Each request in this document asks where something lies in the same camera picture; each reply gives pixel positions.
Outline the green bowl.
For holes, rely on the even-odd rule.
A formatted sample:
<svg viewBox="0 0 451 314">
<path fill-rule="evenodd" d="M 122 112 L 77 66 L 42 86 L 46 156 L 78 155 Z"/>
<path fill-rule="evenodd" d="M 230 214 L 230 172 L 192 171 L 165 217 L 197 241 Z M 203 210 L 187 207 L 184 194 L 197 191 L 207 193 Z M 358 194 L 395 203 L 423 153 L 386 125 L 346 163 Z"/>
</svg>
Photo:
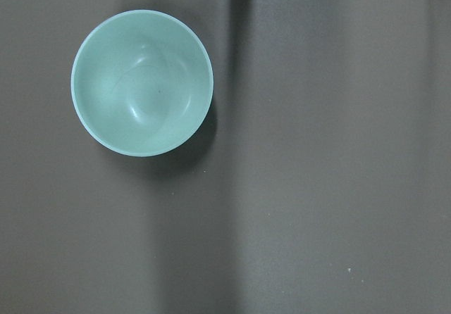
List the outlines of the green bowl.
<svg viewBox="0 0 451 314">
<path fill-rule="evenodd" d="M 70 90 L 95 140 L 116 153 L 150 157 L 176 149 L 200 128 L 213 99 L 214 72 L 185 23 L 140 9 L 110 17 L 86 36 Z"/>
</svg>

